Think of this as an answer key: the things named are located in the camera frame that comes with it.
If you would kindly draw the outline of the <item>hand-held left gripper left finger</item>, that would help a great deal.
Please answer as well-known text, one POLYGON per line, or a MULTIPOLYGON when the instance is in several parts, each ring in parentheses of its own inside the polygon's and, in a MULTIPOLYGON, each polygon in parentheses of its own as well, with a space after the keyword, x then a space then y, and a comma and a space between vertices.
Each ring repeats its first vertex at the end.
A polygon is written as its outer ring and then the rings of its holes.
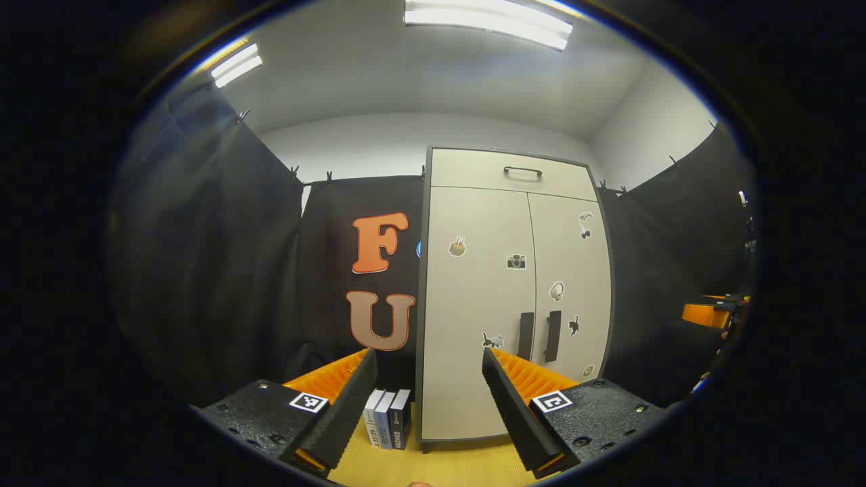
POLYGON ((377 352, 364 348, 284 384, 254 380, 191 410, 245 449, 325 479, 344 455, 377 378, 377 352))

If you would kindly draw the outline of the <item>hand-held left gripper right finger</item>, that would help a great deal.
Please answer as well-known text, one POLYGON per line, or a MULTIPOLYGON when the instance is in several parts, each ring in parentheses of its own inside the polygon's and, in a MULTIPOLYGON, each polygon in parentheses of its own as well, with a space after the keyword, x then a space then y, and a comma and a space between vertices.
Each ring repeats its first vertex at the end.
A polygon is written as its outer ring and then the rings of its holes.
POLYGON ((669 408, 612 380, 578 383, 498 348, 485 348, 482 375, 519 458, 536 479, 594 466, 670 416, 669 408))

